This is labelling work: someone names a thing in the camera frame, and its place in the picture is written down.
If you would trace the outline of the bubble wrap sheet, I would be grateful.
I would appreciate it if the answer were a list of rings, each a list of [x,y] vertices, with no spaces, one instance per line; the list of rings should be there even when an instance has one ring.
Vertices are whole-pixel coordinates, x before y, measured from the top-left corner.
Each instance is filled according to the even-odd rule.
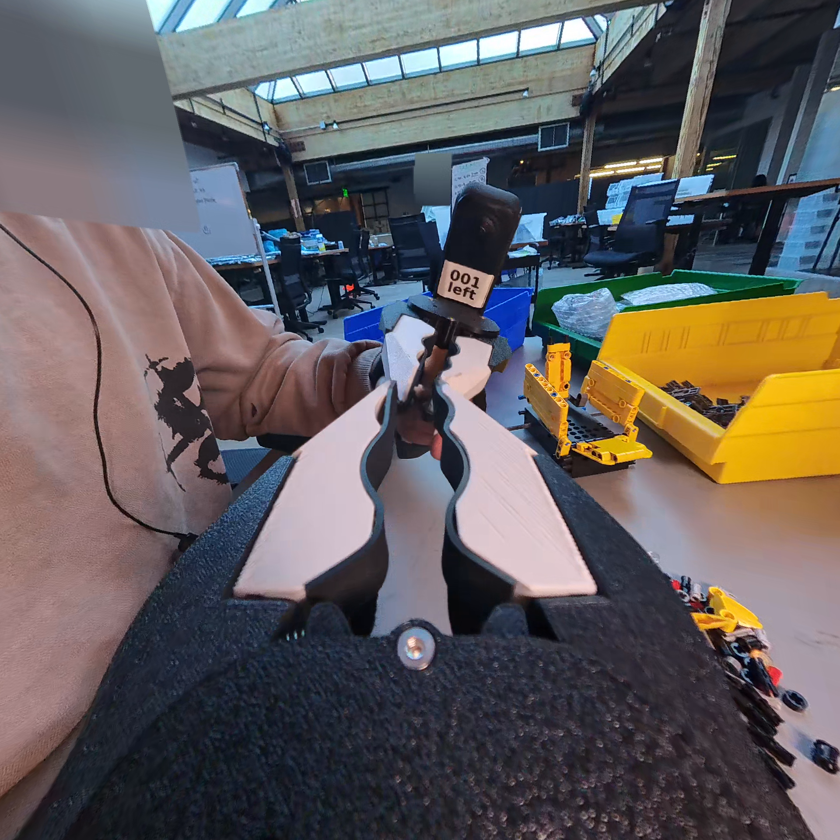
[[[705,283],[678,282],[632,290],[622,294],[619,304],[624,308],[653,306],[692,298],[717,295],[717,290]]]

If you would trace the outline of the black office chair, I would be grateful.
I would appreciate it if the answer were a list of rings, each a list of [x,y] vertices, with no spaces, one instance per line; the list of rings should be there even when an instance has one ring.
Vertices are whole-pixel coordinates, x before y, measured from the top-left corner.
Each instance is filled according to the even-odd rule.
[[[324,333],[325,321],[311,322],[307,305],[311,294],[302,274],[301,241],[298,236],[284,236],[277,240],[280,252],[280,297],[278,302],[284,325],[288,331],[312,341],[309,331]]]
[[[388,224],[395,251],[395,273],[399,281],[419,281],[427,288],[432,275],[433,257],[427,242],[437,236],[430,232],[425,214],[389,217]]]
[[[356,228],[346,243],[347,248],[340,248],[342,253],[325,259],[324,269],[327,281],[327,289],[330,295],[330,304],[321,308],[327,312],[332,319],[337,319],[341,312],[351,309],[364,309],[367,302],[371,308],[374,303],[367,301],[364,295],[372,296],[376,301],[380,296],[372,287],[366,287],[363,280],[371,276],[370,265],[364,261],[362,246],[367,246],[370,240],[370,232]]]
[[[630,277],[657,265],[665,249],[665,227],[679,188],[678,179],[633,185],[616,230],[604,242],[606,228],[595,226],[583,257],[603,278]]]

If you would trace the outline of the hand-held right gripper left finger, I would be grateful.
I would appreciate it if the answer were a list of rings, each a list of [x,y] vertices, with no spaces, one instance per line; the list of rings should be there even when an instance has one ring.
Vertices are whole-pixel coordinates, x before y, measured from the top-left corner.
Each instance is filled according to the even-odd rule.
[[[302,628],[316,604],[337,606],[369,635],[389,568],[379,488],[391,467],[397,385],[384,382],[294,454],[233,595],[285,602]]]

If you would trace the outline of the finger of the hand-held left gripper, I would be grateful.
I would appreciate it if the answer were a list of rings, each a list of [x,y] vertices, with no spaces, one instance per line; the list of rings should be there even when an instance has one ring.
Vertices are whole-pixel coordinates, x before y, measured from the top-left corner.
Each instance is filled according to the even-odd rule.
[[[481,339],[458,336],[448,367],[438,376],[441,385],[472,400],[482,392],[490,378],[492,344]]]
[[[396,384],[397,394],[412,394],[426,353],[425,340],[435,327],[414,316],[401,315],[385,334],[382,362],[386,379]]]

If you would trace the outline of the pile of small building pieces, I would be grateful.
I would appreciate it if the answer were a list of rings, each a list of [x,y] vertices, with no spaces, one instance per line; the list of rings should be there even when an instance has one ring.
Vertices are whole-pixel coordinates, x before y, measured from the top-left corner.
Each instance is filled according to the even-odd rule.
[[[782,791],[796,787],[797,763],[837,780],[838,746],[802,729],[810,701],[786,682],[757,614],[719,586],[684,574],[666,579],[708,645],[749,739]]]

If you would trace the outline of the person's beige sweatshirt torso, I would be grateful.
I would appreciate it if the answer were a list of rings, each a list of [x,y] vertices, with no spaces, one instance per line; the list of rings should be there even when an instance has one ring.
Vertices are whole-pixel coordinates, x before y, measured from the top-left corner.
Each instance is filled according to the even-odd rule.
[[[179,240],[2,213],[2,838],[229,487],[189,346],[246,306]]]

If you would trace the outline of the heap of black building pieces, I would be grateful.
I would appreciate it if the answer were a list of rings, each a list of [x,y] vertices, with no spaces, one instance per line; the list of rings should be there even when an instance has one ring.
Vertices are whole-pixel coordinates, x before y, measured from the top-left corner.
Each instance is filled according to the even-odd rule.
[[[723,397],[712,400],[698,385],[693,385],[690,381],[671,380],[662,385],[661,390],[722,428],[730,425],[750,399],[749,395],[742,395],[737,402]]]

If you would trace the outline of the green storage bin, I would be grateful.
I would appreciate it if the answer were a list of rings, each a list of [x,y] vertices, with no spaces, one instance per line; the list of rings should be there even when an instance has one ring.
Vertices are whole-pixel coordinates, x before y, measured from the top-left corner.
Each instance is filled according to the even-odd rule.
[[[541,339],[544,348],[552,343],[569,343],[576,360],[593,361],[599,354],[603,341],[589,339],[573,331],[561,329],[551,310],[553,303],[564,295],[586,293],[597,288],[607,288],[616,302],[619,303],[622,294],[628,291],[678,282],[707,284],[717,290],[717,295],[659,303],[653,306],[623,308],[619,313],[786,296],[792,294],[800,285],[800,281],[793,279],[690,269],[678,269],[669,276],[653,272],[644,275],[574,283],[567,287],[543,289],[538,293],[531,320],[532,334]]]

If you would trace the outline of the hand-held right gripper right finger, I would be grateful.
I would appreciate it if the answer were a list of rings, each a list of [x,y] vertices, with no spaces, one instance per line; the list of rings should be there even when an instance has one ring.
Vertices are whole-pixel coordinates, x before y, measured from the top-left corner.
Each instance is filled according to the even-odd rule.
[[[498,606],[597,594],[595,578],[539,467],[537,454],[459,394],[438,384],[440,467],[452,487],[442,571],[455,635],[477,635]]]

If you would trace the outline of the whiteboard on stand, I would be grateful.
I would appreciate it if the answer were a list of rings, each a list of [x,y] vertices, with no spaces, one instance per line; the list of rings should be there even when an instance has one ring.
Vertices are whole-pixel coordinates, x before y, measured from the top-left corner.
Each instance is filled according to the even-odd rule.
[[[259,224],[252,217],[236,163],[190,170],[196,200],[197,233],[178,234],[210,264],[257,264],[262,268],[271,305],[280,315]]]

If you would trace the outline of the yellow storage bin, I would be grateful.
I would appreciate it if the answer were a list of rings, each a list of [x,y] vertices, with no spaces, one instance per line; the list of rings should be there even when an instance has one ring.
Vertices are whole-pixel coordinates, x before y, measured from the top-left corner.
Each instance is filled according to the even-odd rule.
[[[640,419],[719,484],[839,472],[839,300],[823,291],[622,312],[598,361],[640,382]],[[722,428],[662,391],[750,399]]]

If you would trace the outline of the person's left forearm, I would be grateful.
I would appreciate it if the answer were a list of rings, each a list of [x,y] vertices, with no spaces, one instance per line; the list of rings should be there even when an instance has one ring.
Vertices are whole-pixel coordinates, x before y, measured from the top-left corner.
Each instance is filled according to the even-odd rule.
[[[218,438],[311,437],[373,388],[377,342],[312,343],[275,316],[233,304],[213,315],[188,343]]]

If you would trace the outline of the yellow and black robot model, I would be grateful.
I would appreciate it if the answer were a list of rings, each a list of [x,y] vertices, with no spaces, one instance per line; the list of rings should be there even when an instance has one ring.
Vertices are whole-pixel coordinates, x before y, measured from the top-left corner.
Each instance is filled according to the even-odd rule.
[[[525,368],[521,430],[572,477],[630,469],[653,452],[638,439],[637,415],[645,389],[617,368],[595,360],[579,395],[571,393],[569,343],[549,344],[544,371]]]

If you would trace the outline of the blue storage bin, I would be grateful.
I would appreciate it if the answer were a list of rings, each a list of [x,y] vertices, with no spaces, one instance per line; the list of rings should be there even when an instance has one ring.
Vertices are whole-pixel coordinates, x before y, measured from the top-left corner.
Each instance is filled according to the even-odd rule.
[[[532,287],[497,287],[490,295],[486,316],[500,329],[512,352],[518,351],[525,340],[527,321],[531,311]],[[381,342],[384,308],[359,312],[343,319],[343,337],[347,341],[372,340]]]

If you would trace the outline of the person's left hand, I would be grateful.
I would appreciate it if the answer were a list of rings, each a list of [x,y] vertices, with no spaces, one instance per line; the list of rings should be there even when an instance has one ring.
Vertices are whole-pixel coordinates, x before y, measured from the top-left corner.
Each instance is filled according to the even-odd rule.
[[[439,461],[443,439],[435,428],[434,419],[423,406],[412,404],[397,412],[395,452],[399,459],[415,459],[430,454]]]

